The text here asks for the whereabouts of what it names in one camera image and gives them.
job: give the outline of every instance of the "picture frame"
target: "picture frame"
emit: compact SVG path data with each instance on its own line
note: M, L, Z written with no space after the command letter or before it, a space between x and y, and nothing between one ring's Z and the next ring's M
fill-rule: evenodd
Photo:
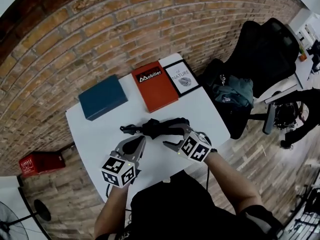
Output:
M163 69L179 97L182 97L200 87L195 73L184 59L164 66Z

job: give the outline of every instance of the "white table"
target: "white table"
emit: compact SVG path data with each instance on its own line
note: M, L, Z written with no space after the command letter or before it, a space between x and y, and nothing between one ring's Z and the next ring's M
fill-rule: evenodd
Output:
M297 58L295 61L295 73L271 86L259 98L255 99L254 103L264 101L268 104L294 91L304 90L308 85L308 78L313 66L312 57L313 55L310 56L307 54L307 59L305 61L300 61L300 59ZM281 93L272 96L277 91L280 91Z
M159 62L164 67L180 59L181 56L176 53ZM141 126L151 118L165 121L184 117L190 121L190 126L194 130L208 135L214 148L230 138L223 120L202 87L184 95L170 105L149 113L132 75L121 78L119 82L128 98L126 103L94 121L85 118L80 103L66 112L76 148L95 188L104 201L107 200L108 184L103 180L100 166L105 156L110 154L120 141L131 137L130 134L120 131L120 126L130 124ZM169 178L193 163L178 156L162 143L162 141L177 143L181 139L182 136L159 136L151 140L147 136L143 157L139 161L141 172L129 188L128 208L137 192Z

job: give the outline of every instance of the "teal cloth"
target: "teal cloth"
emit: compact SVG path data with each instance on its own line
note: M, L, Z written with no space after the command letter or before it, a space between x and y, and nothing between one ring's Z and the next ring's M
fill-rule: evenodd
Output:
M214 84L214 100L220 103L234 104L237 107L254 107L254 83L251 79L229 77L225 86Z

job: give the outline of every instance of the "floor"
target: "floor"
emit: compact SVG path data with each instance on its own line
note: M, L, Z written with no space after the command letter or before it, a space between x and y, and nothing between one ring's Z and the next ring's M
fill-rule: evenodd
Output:
M320 75L312 78L311 86L320 88ZM265 111L266 106L259 104L253 112ZM249 121L240 139L227 141L218 151L256 185L265 207L285 223L295 208L296 195L304 191L304 184L312 184L318 174L317 168L305 163L320 160L320 127L309 132L292 150L283 150L279 147L280 131L275 128L265 135L262 126L260 121ZM94 222L104 204L76 147L66 150L63 157L66 168L22 179L23 191L30 204L40 199L51 211L52 221L39 220L53 240L91 240ZM194 164L186 171L206 185L206 166ZM233 212L212 175L208 190L216 206Z

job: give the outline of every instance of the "forearm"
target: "forearm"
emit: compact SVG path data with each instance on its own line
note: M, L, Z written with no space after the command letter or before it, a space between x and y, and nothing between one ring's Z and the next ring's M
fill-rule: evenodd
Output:
M204 162L236 213L251 205L262 205L261 197L255 186L233 169L217 152L208 154Z
M102 211L94 224L94 238L103 234L118 233L125 226L129 184L124 188L113 187Z

